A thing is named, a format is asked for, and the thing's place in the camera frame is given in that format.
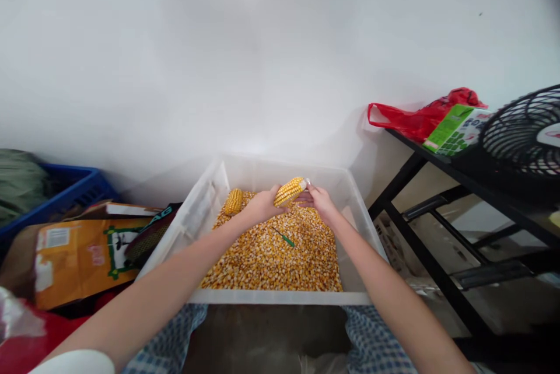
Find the forearm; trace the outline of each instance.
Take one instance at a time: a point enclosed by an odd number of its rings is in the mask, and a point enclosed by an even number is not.
[[[251,224],[238,214],[132,284],[59,345],[47,359],[75,349],[105,353],[121,372],[175,316],[208,270]]]
[[[331,227],[356,266],[381,317],[421,373],[473,373],[422,299],[338,214]]]

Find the white wall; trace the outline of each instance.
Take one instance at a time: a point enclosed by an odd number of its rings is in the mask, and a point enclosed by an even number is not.
[[[351,168],[369,204],[410,154],[362,130],[458,86],[558,83],[560,0],[0,0],[0,146],[181,200],[209,157]],[[400,205],[453,182],[435,169]]]

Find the plaid pants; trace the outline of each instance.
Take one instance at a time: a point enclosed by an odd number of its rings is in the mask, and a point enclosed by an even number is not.
[[[346,306],[346,332],[353,347],[349,374],[413,374],[412,362],[375,307]],[[191,333],[204,321],[208,305],[185,305],[128,363],[125,374],[180,374]]]

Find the white sleeve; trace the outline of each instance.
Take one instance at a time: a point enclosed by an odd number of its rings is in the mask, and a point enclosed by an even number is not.
[[[66,352],[35,367],[29,374],[115,374],[111,359],[102,352],[79,349]]]

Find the green juice carton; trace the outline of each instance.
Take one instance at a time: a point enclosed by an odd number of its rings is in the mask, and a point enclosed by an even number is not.
[[[424,147],[442,155],[455,155],[476,144],[491,111],[455,104],[424,142]]]

